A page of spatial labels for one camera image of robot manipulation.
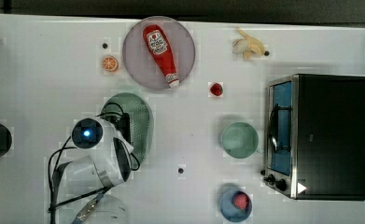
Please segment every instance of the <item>red fruit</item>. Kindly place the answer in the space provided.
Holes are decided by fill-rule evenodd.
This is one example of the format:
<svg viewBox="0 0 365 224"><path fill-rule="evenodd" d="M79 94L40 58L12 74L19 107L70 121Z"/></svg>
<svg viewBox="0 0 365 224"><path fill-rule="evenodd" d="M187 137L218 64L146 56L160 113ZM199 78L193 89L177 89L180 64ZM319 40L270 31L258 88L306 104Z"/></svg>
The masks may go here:
<svg viewBox="0 0 365 224"><path fill-rule="evenodd" d="M249 203L249 198L243 192L239 192L237 195L234 196L234 199L232 200L232 204L234 204L234 206L242 210L246 209L248 203Z"/></svg>
<svg viewBox="0 0 365 224"><path fill-rule="evenodd" d="M214 85L212 85L210 91L212 94L220 96L223 93L223 88L219 83L215 83Z"/></svg>

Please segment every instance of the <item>peeled banana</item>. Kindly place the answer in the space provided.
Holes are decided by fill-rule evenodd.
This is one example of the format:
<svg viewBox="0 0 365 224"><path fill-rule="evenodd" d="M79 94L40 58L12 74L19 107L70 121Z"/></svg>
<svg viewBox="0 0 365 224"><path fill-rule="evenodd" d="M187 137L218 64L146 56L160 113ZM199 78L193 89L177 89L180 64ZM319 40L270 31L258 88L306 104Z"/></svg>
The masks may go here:
<svg viewBox="0 0 365 224"><path fill-rule="evenodd" d="M244 39L238 39L233 42L233 53L243 53L245 60L249 59L252 52L259 56L264 55L266 49L263 43L261 43L257 38L245 33L240 29L240 27L237 27L237 31Z"/></svg>

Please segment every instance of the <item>teal bowl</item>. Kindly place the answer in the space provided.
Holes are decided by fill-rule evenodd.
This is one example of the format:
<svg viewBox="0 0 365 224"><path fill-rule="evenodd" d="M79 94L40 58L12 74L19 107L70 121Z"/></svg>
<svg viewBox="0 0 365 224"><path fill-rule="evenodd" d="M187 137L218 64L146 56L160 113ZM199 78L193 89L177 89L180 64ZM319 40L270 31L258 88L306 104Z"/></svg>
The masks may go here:
<svg viewBox="0 0 365 224"><path fill-rule="evenodd" d="M258 133L245 122L234 122L229 125L219 137L223 149L236 159L247 158L258 147Z"/></svg>

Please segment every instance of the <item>blue bowl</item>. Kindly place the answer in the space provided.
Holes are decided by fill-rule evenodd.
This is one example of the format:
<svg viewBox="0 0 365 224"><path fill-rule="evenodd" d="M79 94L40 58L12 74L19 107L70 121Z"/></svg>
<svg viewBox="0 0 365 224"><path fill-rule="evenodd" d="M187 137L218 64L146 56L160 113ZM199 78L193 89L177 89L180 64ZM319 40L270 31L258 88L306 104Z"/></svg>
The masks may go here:
<svg viewBox="0 0 365 224"><path fill-rule="evenodd" d="M252 201L249 199L248 207L245 210L236 208L232 204L234 196L241 192L239 189L230 189L226 191L220 199L220 212L230 222L242 222L246 220L252 212Z"/></svg>

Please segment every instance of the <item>red ketchup bottle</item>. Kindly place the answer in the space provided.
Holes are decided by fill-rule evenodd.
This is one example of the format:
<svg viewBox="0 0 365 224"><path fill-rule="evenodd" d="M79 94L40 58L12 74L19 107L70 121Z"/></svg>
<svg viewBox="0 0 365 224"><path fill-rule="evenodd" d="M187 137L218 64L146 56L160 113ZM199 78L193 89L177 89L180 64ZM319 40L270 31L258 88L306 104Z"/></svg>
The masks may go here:
<svg viewBox="0 0 365 224"><path fill-rule="evenodd" d="M165 80L171 88L176 88L179 85L179 79L167 36L158 25L147 26L142 36L147 44L147 49L164 74Z"/></svg>

